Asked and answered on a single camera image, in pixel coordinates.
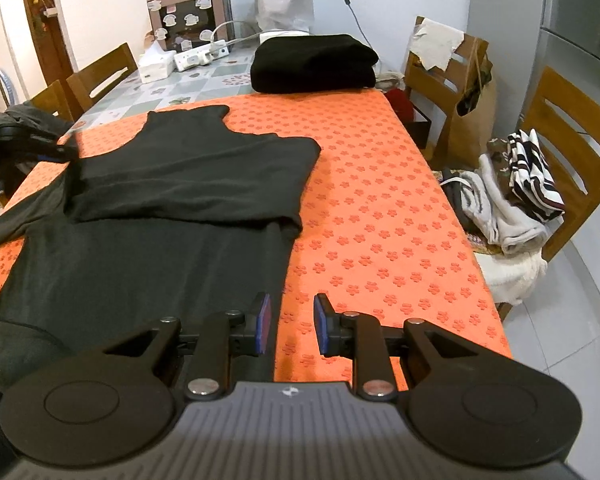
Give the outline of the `black long-sleeve shirt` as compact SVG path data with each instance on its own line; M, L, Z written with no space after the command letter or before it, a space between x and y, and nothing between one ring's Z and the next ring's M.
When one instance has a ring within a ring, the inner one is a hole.
M192 332L261 292L279 310L321 149L232 131L227 114L150 113L1 215L0 244L23 246L0 291L0 390L164 316Z

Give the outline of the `dark clothes on chair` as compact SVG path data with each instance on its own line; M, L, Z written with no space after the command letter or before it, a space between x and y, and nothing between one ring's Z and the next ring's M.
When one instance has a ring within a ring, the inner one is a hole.
M76 141L59 144L72 123L29 102L0 113L0 162L54 162L79 159Z

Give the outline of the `white clothes pile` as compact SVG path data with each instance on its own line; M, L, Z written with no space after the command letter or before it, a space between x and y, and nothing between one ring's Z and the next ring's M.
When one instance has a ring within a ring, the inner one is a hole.
M509 203L496 180L488 155L474 171L442 170L439 183L497 304L516 306L528 298L545 275L544 224Z

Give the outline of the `middle wooden chair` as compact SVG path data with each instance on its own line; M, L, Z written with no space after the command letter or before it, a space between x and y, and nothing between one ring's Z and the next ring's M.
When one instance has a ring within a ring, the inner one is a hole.
M67 122L74 122L72 110L59 80L55 80L31 98L30 103L46 113L65 119Z

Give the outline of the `wooden chair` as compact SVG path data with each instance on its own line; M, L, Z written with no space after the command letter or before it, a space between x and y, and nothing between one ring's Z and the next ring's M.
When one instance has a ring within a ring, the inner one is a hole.
M65 119L67 122L74 122L72 110L59 80L55 80L31 98L30 103L46 113Z
M137 71L129 45L125 42L67 79L69 89L83 113Z
M600 104L545 67L521 129L535 130L566 211L542 249L552 260L600 206Z

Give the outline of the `orange patterned table mat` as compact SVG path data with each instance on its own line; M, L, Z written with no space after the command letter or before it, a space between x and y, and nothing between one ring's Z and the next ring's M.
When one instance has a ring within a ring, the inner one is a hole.
M340 358L318 351L313 299L326 294L339 312L376 316L399 327L422 318L501 354L508 342L494 301L436 178L387 100L376 91L300 96L233 96L123 118L76 135L84 158L131 141L150 113L225 105L240 133L314 140L320 156L300 205L302 229L289 259L283 299L272 310L268 354L235 367L243 380L340 382ZM66 167L43 162L7 210L50 185ZM0 244L0 291L23 246Z

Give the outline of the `far wooden chair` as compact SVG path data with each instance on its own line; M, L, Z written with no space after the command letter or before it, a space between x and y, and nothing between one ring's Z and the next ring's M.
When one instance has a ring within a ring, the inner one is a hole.
M67 79L69 89L83 113L137 71L129 45L125 42Z

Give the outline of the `brown wooden door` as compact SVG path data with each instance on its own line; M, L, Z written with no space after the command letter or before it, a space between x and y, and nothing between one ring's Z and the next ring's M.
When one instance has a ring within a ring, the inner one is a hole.
M67 78L73 74L64 37L60 29L55 0L23 0L33 47L46 84L59 81L70 94Z

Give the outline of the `white tissue box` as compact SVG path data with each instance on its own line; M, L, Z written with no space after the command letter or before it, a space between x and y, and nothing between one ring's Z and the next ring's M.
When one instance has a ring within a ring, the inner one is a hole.
M154 41L138 60L140 82L151 84L168 78L175 70L174 58L174 51L163 50L158 41Z

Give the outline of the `white power strip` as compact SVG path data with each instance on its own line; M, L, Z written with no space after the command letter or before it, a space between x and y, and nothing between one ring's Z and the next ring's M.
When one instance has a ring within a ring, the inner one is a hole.
M203 46L189 49L174 55L175 68L179 72L185 72L190 68L207 66L220 58L230 55L230 48L225 40L210 42Z

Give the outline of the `red item beside table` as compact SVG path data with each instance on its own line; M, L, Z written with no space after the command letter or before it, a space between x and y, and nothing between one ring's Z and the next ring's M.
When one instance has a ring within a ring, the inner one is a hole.
M403 125L425 125L430 123L430 119L412 103L403 90L399 88L388 90L385 92L385 98Z

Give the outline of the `brown water dispenser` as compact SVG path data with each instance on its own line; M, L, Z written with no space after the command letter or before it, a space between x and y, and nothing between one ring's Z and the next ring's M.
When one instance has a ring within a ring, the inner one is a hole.
M230 0L147 0L152 34L164 50L182 52L235 36Z

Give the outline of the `checkered tablecloth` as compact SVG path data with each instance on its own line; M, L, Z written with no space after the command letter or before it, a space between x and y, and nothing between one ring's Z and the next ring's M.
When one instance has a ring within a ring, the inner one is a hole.
M135 72L87 110L71 132L150 110L252 93L250 66L256 49L256 46L234 48L226 58L181 73L174 70L168 78L150 84L142 84L140 73Z

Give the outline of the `folded black garment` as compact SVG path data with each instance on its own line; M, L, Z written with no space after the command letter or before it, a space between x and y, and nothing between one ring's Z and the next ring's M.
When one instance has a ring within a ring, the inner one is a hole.
M374 88L378 61L350 35L274 37L254 54L251 87L271 94Z

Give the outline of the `right side wooden chair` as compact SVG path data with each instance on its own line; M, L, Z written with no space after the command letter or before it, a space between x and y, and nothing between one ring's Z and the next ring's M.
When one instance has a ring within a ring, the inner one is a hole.
M542 249L552 260L600 206L600 104L545 67L521 129L535 130L566 211Z

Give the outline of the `white plastic bag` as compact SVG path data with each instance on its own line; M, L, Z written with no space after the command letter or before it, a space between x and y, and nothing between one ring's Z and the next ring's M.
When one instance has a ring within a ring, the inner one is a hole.
M260 43L276 37L309 36L314 25L313 0L254 0Z

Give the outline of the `grey refrigerator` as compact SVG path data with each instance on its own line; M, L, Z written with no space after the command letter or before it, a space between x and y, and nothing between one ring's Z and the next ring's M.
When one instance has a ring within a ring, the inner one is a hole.
M600 105L600 0L544 0L524 110L547 67Z

